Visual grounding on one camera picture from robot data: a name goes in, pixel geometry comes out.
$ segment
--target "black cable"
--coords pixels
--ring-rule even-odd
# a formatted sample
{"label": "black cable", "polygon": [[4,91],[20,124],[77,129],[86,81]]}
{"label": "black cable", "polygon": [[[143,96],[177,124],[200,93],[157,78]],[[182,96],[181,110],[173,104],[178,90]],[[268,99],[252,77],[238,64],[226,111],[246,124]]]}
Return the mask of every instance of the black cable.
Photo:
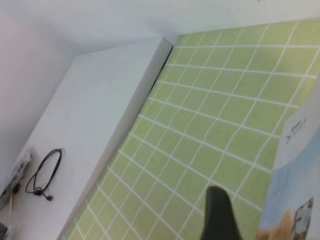
{"label": "black cable", "polygon": [[[50,157],[51,157],[53,154],[55,154],[55,153],[59,153],[60,156],[59,156],[58,161],[56,162],[56,165],[55,165],[55,167],[54,167],[54,170],[53,170],[53,172],[52,172],[52,175],[51,175],[48,183],[46,184],[46,186],[44,187],[44,189],[42,189],[41,187],[36,187],[36,179],[37,179],[37,175],[38,175],[40,169],[42,168],[42,166],[43,166],[43,164],[45,163],[45,161],[48,160],[48,158],[50,158]],[[41,195],[43,195],[43,196],[45,197],[45,199],[47,199],[48,201],[51,201],[52,199],[54,199],[54,197],[51,196],[51,195],[46,196],[44,192],[45,192],[45,190],[47,190],[47,188],[49,187],[52,179],[54,178],[54,176],[55,176],[55,174],[56,174],[56,172],[57,172],[57,170],[58,170],[58,167],[59,167],[59,165],[60,165],[61,158],[62,158],[62,149],[61,149],[61,148],[53,149],[51,152],[49,152],[49,153],[47,154],[47,156],[45,156],[45,158],[44,158],[44,159],[42,160],[42,162],[40,163],[40,165],[39,165],[37,171],[35,172],[35,174],[30,178],[30,180],[29,180],[28,183],[26,184],[26,186],[25,186],[25,192],[28,193],[28,194],[33,194],[33,195],[35,195],[35,196],[41,196]],[[28,188],[28,186],[29,186],[29,184],[30,184],[30,182],[31,182],[31,180],[32,180],[33,178],[34,178],[34,180],[33,180],[33,191],[28,191],[27,188]]]}

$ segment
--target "green grid mat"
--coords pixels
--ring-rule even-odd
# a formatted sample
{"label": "green grid mat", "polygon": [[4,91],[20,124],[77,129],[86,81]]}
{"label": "green grid mat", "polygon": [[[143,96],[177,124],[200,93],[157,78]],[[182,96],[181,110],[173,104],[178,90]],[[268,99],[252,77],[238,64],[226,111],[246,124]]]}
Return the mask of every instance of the green grid mat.
{"label": "green grid mat", "polygon": [[320,19],[180,36],[62,239],[199,239],[216,185],[253,240],[284,121],[309,94],[319,51]]}

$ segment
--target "black earbud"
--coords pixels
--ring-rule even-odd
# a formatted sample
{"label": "black earbud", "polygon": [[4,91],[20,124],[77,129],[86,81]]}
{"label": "black earbud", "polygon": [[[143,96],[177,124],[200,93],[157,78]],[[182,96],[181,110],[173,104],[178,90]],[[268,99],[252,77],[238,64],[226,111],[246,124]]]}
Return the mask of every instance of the black earbud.
{"label": "black earbud", "polygon": [[[37,175],[38,175],[40,169],[42,168],[42,166],[43,166],[43,164],[45,163],[45,161],[46,161],[51,155],[53,155],[53,154],[55,154],[55,153],[59,153],[59,159],[58,159],[58,161],[56,162],[55,168],[54,168],[54,170],[53,170],[53,172],[52,172],[52,175],[51,175],[51,177],[50,177],[50,179],[49,179],[49,182],[46,184],[46,186],[45,186],[44,189],[42,189],[41,187],[36,187],[36,179],[37,179]],[[54,149],[54,150],[52,150],[51,152],[49,152],[48,155],[45,156],[45,158],[44,158],[44,159],[42,160],[42,162],[40,163],[40,165],[39,165],[37,171],[35,172],[35,174],[30,178],[30,180],[29,180],[28,183],[26,184],[26,186],[25,186],[25,192],[28,193],[28,194],[33,194],[33,195],[35,195],[35,196],[41,196],[41,195],[43,195],[43,196],[45,197],[45,199],[47,199],[48,201],[52,201],[52,200],[54,199],[54,197],[51,196],[51,195],[46,196],[46,195],[45,195],[45,191],[46,191],[47,188],[49,187],[52,179],[54,178],[54,176],[55,176],[55,174],[56,174],[56,172],[57,172],[57,170],[58,170],[58,167],[59,167],[59,165],[60,165],[61,158],[62,158],[62,149],[57,148],[57,149]],[[28,186],[29,186],[30,182],[32,181],[32,179],[33,179],[33,191],[28,191]]]}

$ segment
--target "black object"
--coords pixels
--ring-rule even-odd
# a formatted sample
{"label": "black object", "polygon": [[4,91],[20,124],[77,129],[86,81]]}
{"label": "black object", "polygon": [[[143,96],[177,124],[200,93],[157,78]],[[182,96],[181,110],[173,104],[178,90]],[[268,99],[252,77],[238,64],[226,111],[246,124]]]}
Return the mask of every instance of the black object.
{"label": "black object", "polygon": [[8,228],[0,222],[0,240],[5,239]]}
{"label": "black object", "polygon": [[204,228],[200,240],[242,240],[230,198],[225,190],[206,190]]}
{"label": "black object", "polygon": [[[41,187],[36,187],[36,179],[37,179],[37,175],[38,175],[40,169],[42,168],[42,166],[43,166],[43,164],[45,163],[45,161],[48,160],[48,158],[50,158],[50,157],[51,157],[53,154],[55,154],[55,153],[59,153],[60,156],[59,156],[58,161],[56,162],[56,165],[55,165],[55,167],[54,167],[54,170],[53,170],[53,172],[52,172],[52,175],[51,175],[48,183],[46,184],[46,186],[45,186],[44,189],[42,189]],[[44,159],[42,160],[42,162],[40,163],[40,165],[39,165],[37,171],[35,172],[35,174],[30,178],[30,180],[29,180],[28,183],[26,184],[26,186],[25,186],[25,192],[28,193],[28,194],[33,194],[33,195],[35,195],[35,196],[41,196],[41,195],[43,195],[43,196],[45,197],[45,199],[47,199],[48,201],[51,201],[52,199],[54,199],[54,197],[51,196],[51,195],[46,196],[44,192],[45,192],[45,190],[47,190],[47,188],[49,187],[52,179],[54,178],[54,176],[55,176],[55,174],[56,174],[56,172],[57,172],[57,170],[58,170],[58,167],[59,167],[59,165],[60,165],[61,158],[62,158],[62,149],[61,149],[61,148],[57,148],[57,149],[54,149],[54,150],[52,150],[51,152],[49,152],[49,153],[47,154],[47,156],[45,156],[45,158],[44,158]],[[27,188],[28,188],[29,183],[31,182],[31,180],[32,180],[33,178],[34,178],[34,180],[33,180],[33,191],[28,191]]]}

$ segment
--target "white surface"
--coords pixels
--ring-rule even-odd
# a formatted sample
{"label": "white surface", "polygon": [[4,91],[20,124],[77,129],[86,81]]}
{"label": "white surface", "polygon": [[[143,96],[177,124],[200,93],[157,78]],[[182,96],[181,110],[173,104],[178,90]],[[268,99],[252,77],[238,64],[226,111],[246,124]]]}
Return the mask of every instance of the white surface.
{"label": "white surface", "polygon": [[[320,127],[320,75],[306,98],[305,102],[297,109],[297,111],[285,122],[283,127],[282,135],[280,138],[278,150],[276,153],[273,170],[282,168],[283,166],[294,161],[299,154],[307,147],[315,133]],[[291,134],[292,127],[295,126],[299,121],[305,123],[294,135]],[[287,142],[288,135],[291,134],[290,141]],[[294,186],[292,198],[287,203],[289,209],[296,210],[306,203],[310,196],[314,197],[311,222],[306,236],[307,239],[319,239],[319,226],[320,226],[320,187],[319,187],[319,166],[320,156],[316,156],[317,165],[314,165],[312,171],[308,171],[308,176],[303,179],[299,184]]]}
{"label": "white surface", "polygon": [[74,53],[21,25],[1,7],[0,36],[1,185],[66,74]]}
{"label": "white surface", "polygon": [[[48,193],[54,199],[26,194],[22,184],[15,240],[59,237],[127,135],[170,48],[155,39],[75,58],[24,147],[35,149],[27,180],[48,152],[65,149]],[[37,185],[48,181],[57,159],[43,166]]]}
{"label": "white surface", "polygon": [[3,0],[0,8],[32,18],[86,52],[163,36],[320,17],[319,0]]}
{"label": "white surface", "polygon": [[[286,164],[295,159],[308,145],[316,133],[316,129],[320,126],[320,75],[306,98],[304,103],[297,111],[285,122],[280,138],[278,151],[276,153],[273,170],[282,168]],[[291,139],[287,144],[287,135],[291,134],[292,127],[299,121],[306,122],[302,128],[295,134],[291,135]]]}

